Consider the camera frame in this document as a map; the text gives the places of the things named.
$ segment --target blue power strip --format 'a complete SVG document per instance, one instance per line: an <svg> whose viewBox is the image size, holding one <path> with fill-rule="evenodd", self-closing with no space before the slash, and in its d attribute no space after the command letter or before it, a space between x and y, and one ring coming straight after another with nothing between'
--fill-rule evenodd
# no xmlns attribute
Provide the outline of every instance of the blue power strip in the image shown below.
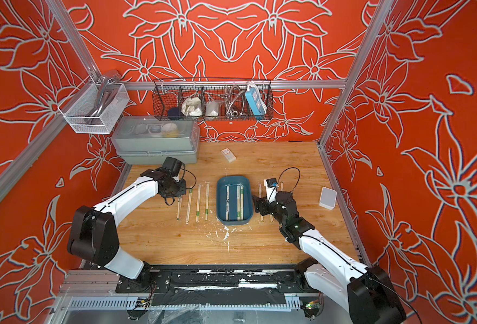
<svg viewBox="0 0 477 324"><path fill-rule="evenodd" d="M249 107L251 107L251 111L256 116L256 119L263 119L265 113L267 112L267 107L261 99L260 91L252 82L248 82L248 87L246 90L246 99L249 103Z"/></svg>

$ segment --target orange wall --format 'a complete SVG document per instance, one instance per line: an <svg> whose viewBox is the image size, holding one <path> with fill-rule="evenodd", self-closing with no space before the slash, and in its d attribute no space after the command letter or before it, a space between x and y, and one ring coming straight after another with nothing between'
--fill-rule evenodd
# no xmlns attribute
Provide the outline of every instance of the orange wall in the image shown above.
<svg viewBox="0 0 477 324"><path fill-rule="evenodd" d="M326 148L423 323L477 323L477 1L396 1Z"/></svg>
<svg viewBox="0 0 477 324"><path fill-rule="evenodd" d="M86 77L41 1L0 1L0 174Z"/></svg>
<svg viewBox="0 0 477 324"><path fill-rule="evenodd" d="M376 5L366 0L64 3L101 71L115 68L131 81L345 78ZM316 140L338 95L338 89L275 91L272 120L203 122L201 137ZM151 97L132 91L135 105L126 113L153 114Z"/></svg>
<svg viewBox="0 0 477 324"><path fill-rule="evenodd" d="M0 174L87 74L45 2L0 1ZM64 274L81 205L107 198L120 175L107 136L66 126L0 204L0 322L43 322Z"/></svg>

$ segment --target gray plastic storage box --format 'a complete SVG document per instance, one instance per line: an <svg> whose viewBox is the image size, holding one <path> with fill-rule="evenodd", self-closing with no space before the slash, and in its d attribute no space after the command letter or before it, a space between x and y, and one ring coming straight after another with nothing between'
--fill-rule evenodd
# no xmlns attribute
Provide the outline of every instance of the gray plastic storage box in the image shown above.
<svg viewBox="0 0 477 324"><path fill-rule="evenodd" d="M128 164L163 164L173 157L197 162L200 128L193 120L157 120L152 116L125 116L112 135L118 155Z"/></svg>

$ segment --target white eraser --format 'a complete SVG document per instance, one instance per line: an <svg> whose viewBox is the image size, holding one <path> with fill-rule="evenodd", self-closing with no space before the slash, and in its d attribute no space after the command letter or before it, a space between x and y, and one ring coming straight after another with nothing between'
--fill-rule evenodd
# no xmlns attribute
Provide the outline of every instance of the white eraser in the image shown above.
<svg viewBox="0 0 477 324"><path fill-rule="evenodd" d="M321 189L321 197L319 198L319 205L325 207L327 210L334 209L335 206L335 197L337 192L335 190L323 187Z"/></svg>
<svg viewBox="0 0 477 324"><path fill-rule="evenodd" d="M235 161L237 158L235 157L235 154L233 154L229 148L225 148L223 149L222 151L222 154L224 154L224 156L226 157L226 159L228 160L229 163Z"/></svg>

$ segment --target wooden table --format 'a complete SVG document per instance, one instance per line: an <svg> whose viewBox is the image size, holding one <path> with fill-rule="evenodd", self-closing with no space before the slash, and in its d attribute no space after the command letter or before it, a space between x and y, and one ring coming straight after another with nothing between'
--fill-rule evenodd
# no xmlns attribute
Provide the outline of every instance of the wooden table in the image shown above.
<svg viewBox="0 0 477 324"><path fill-rule="evenodd" d="M228 147L236 156L229 163L222 153ZM229 175L249 179L251 192L258 195L258 183L266 178L278 178L289 166L301 171L301 179L294 190L294 199L300 215L313 224L331 243L357 259L339 207L332 211L318 205L321 187L331 188L316 144L298 143L200 143L198 162L186 169L201 183L201 211L206 204L206 184L210 183L208 221L203 213L195 221L197 186L193 190L190 222L186 224L188 194L183 197L181 220L177 220L177 202L166 206L157 196L148 199L128 215L119 225L119 242L131 255L151 264L288 264L308 257L293 244L285 242L278 230L278 222L254 214L248 224L230 226L228 230L216 218L216 182ZM132 166L125 186L156 165ZM296 170L284 173L284 190L290 191L298 178ZM187 187L193 177L186 174Z"/></svg>

